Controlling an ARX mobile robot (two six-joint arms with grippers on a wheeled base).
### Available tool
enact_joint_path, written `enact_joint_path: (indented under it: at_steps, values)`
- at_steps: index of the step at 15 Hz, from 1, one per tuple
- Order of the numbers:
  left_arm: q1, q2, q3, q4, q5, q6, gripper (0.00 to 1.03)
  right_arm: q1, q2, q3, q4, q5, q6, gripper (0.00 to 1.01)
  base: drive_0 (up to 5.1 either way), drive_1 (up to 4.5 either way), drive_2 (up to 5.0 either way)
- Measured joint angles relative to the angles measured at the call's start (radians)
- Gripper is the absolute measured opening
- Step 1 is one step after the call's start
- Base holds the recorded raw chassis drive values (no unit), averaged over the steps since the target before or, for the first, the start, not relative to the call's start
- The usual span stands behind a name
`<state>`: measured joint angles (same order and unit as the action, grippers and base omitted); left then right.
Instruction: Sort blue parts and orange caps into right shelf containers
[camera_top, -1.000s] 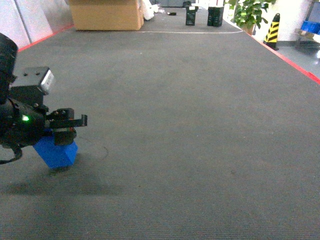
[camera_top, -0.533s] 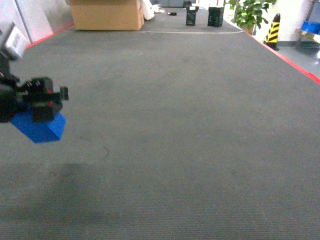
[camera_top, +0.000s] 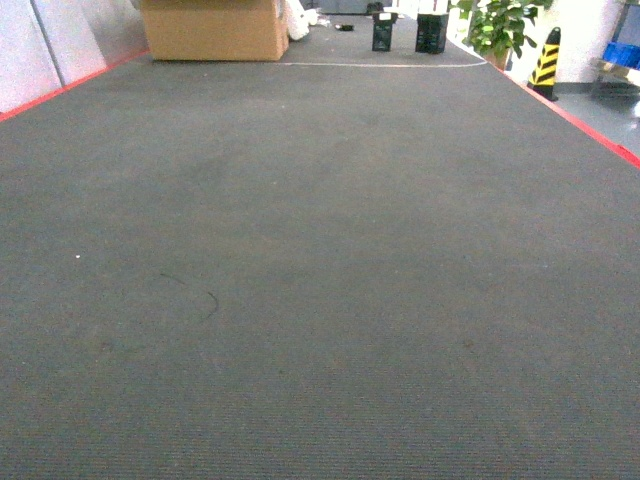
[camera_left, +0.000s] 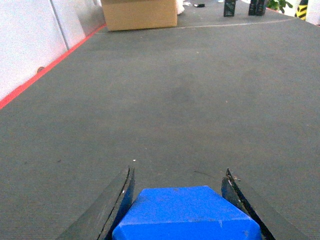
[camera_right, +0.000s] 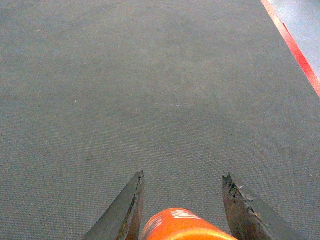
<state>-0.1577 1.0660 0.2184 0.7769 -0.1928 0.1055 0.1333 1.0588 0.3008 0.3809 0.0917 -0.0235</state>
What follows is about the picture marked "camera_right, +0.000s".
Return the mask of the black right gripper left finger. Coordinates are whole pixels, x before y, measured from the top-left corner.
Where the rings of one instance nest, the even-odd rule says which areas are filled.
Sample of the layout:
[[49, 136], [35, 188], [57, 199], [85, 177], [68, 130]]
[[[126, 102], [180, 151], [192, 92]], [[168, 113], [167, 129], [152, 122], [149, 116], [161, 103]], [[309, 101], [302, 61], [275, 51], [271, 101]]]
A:
[[85, 240], [138, 240], [143, 218], [144, 172], [138, 171], [93, 227]]

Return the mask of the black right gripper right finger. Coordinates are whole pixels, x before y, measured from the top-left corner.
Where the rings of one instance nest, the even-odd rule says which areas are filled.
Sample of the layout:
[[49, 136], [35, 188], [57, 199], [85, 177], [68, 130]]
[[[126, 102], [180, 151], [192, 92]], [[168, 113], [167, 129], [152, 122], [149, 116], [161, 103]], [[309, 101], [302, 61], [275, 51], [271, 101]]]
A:
[[226, 220], [238, 240], [303, 240], [296, 231], [250, 187], [233, 174], [222, 177]]

